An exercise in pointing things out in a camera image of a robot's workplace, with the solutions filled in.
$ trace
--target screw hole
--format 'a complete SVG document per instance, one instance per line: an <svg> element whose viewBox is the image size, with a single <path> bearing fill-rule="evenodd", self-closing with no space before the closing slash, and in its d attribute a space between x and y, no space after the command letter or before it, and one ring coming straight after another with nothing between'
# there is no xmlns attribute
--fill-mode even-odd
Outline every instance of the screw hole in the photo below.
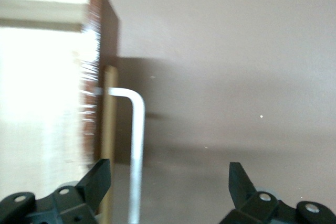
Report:
<svg viewBox="0 0 336 224"><path fill-rule="evenodd" d="M319 208L314 204L306 204L305 207L308 211L313 212L314 214L320 212Z"/></svg>
<svg viewBox="0 0 336 224"><path fill-rule="evenodd" d="M83 219L83 216L82 215L78 215L78 216L76 216L76 217L74 217L74 221L75 222L78 222L78 221L81 221Z"/></svg>
<svg viewBox="0 0 336 224"><path fill-rule="evenodd" d="M271 197L268 194L260 194L259 197L263 201L271 201Z"/></svg>
<svg viewBox="0 0 336 224"><path fill-rule="evenodd" d="M70 192L70 190L68 188L65 188L59 191L59 194L64 195L64 194L67 194L68 192Z"/></svg>
<svg viewBox="0 0 336 224"><path fill-rule="evenodd" d="M24 195L21 195L21 196L18 196L14 199L15 202L21 202L21 201L24 201L26 199L26 196Z"/></svg>

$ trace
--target metal rivet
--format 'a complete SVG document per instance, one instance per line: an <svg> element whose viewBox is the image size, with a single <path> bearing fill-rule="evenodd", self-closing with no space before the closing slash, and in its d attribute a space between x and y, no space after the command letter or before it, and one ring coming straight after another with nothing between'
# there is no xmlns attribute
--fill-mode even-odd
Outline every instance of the metal rivet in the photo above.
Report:
<svg viewBox="0 0 336 224"><path fill-rule="evenodd" d="M314 214L320 212L319 208L313 204L306 204L305 207L308 211L313 212Z"/></svg>
<svg viewBox="0 0 336 224"><path fill-rule="evenodd" d="M271 197L268 194L260 194L259 197L263 200L263 201L271 201Z"/></svg>
<svg viewBox="0 0 336 224"><path fill-rule="evenodd" d="M59 194L67 194L68 192L70 192L70 190L68 188L62 189L61 191L59 191Z"/></svg>
<svg viewBox="0 0 336 224"><path fill-rule="evenodd" d="M21 201L24 201L26 199L26 196L24 195L21 195L21 196L18 196L14 199L15 202L21 202Z"/></svg>

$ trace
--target black plastic part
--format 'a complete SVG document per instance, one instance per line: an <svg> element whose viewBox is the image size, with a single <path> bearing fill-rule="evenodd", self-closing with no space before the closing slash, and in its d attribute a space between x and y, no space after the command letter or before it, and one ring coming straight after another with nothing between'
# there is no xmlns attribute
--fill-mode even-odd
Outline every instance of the black plastic part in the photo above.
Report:
<svg viewBox="0 0 336 224"><path fill-rule="evenodd" d="M230 163L229 191L236 209L241 208L257 192L240 163Z"/></svg>
<svg viewBox="0 0 336 224"><path fill-rule="evenodd" d="M0 223L18 220L29 213L35 205L35 195L32 193L16 193L9 195L0 202Z"/></svg>
<svg viewBox="0 0 336 224"><path fill-rule="evenodd" d="M236 209L220 224L257 224L273 220L288 224L336 224L335 214L322 204L303 201L295 209L270 193L257 192L240 163L230 163L229 191ZM309 211L307 204L315 205L318 211Z"/></svg>
<svg viewBox="0 0 336 224"><path fill-rule="evenodd" d="M110 185L110 162L101 159L75 187L58 188L39 200L32 193L8 196L0 202L0 224L96 224L94 212ZM23 194L26 199L15 202Z"/></svg>
<svg viewBox="0 0 336 224"><path fill-rule="evenodd" d="M110 162L101 159L76 185L86 204L96 211L111 186Z"/></svg>
<svg viewBox="0 0 336 224"><path fill-rule="evenodd" d="M311 204L319 209L319 212L310 212L306 205ZM335 214L326 206L311 201L301 201L297 204L297 211L300 213L309 224L335 224L336 216Z"/></svg>
<svg viewBox="0 0 336 224"><path fill-rule="evenodd" d="M261 199L261 195L268 195L269 201ZM246 203L242 206L240 211L246 213L249 216L254 217L261 223L268 223L279 206L279 201L272 194L264 191L255 193Z"/></svg>
<svg viewBox="0 0 336 224"><path fill-rule="evenodd" d="M234 209L219 224L262 224L262 222Z"/></svg>

